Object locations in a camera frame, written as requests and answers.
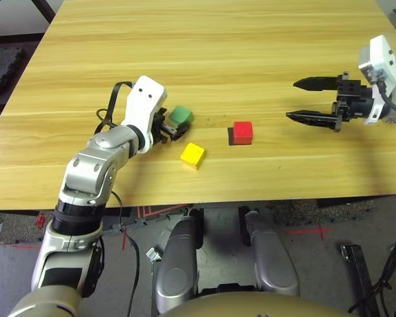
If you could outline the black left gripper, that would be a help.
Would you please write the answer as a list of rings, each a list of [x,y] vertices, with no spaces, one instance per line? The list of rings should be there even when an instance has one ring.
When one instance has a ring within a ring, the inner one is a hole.
[[[152,120],[151,133],[153,143],[166,143],[169,139],[177,141],[189,129],[189,122],[182,122],[177,128],[171,127],[165,123],[166,108],[160,108]]]

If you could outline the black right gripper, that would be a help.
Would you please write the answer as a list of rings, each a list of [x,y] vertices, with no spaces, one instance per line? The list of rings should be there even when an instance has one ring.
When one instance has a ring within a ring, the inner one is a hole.
[[[308,126],[325,127],[335,132],[341,130],[343,122],[351,119],[366,119],[372,110],[374,99],[372,88],[362,85],[360,80],[350,79],[348,71],[336,77],[307,77],[293,84],[306,91],[337,90],[331,114],[312,110],[287,112],[286,117]]]

